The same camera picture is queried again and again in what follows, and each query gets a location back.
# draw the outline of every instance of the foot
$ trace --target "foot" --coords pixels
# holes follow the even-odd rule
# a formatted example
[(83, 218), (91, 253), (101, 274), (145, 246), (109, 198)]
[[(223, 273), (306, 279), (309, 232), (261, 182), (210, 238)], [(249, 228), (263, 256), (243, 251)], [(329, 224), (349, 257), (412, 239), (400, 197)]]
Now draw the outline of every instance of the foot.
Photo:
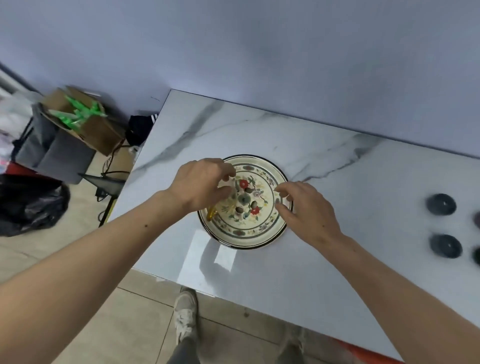
[(303, 353), (306, 341), (306, 331), (300, 326), (286, 324), (285, 334), (283, 336), (282, 344), (280, 345), (280, 352), (283, 352), (289, 345), (297, 346)]
[(177, 345), (184, 338), (197, 340), (197, 312), (198, 303), (194, 290), (183, 287), (175, 300), (173, 316), (177, 330)]

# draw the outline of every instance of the floral plate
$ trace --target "floral plate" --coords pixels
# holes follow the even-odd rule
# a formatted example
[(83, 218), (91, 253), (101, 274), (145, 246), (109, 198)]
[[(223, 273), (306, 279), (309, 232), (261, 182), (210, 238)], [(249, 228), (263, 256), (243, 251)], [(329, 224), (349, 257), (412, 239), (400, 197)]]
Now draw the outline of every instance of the floral plate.
[(287, 227), (275, 203), (283, 203), (293, 211), (293, 203), (274, 191), (287, 178), (272, 162), (257, 156), (231, 156), (224, 161), (235, 167), (237, 175), (218, 186), (230, 185), (234, 192), (215, 206), (217, 213), (211, 221), (207, 221), (207, 209), (198, 211), (202, 225), (215, 239), (232, 248), (253, 249), (271, 243)]

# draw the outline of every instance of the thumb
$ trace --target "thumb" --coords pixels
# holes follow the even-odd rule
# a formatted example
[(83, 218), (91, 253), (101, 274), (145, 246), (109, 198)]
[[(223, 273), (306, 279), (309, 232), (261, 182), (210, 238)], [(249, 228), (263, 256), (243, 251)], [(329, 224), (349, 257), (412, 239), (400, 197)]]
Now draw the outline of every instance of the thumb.
[(223, 187), (217, 188), (213, 195), (215, 204), (218, 201), (225, 200), (228, 196), (230, 196), (232, 192), (233, 192), (233, 188), (230, 186), (223, 186)]
[(275, 204), (275, 208), (277, 209), (278, 213), (282, 217), (282, 219), (291, 227), (297, 222), (298, 217), (295, 216), (293, 212), (291, 212), (288, 207), (284, 204), (277, 203)]

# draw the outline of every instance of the floral pattern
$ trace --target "floral pattern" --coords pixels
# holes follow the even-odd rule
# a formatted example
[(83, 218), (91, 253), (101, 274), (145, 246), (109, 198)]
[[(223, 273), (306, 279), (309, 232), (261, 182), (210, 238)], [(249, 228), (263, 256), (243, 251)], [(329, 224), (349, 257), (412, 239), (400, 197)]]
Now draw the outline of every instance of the floral pattern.
[(213, 223), (225, 233), (237, 237), (253, 237), (263, 234), (277, 220), (274, 201), (280, 196), (274, 191), (277, 183), (265, 170), (236, 165), (234, 179), (236, 193), (221, 201)]

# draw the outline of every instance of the light purple wall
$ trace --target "light purple wall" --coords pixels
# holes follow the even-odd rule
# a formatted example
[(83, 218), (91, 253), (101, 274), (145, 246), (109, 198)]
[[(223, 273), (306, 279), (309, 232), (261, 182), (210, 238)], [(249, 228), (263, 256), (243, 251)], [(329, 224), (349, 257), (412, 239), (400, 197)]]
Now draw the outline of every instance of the light purple wall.
[(480, 156), (477, 0), (0, 0), (0, 61), (130, 114), (170, 88)]

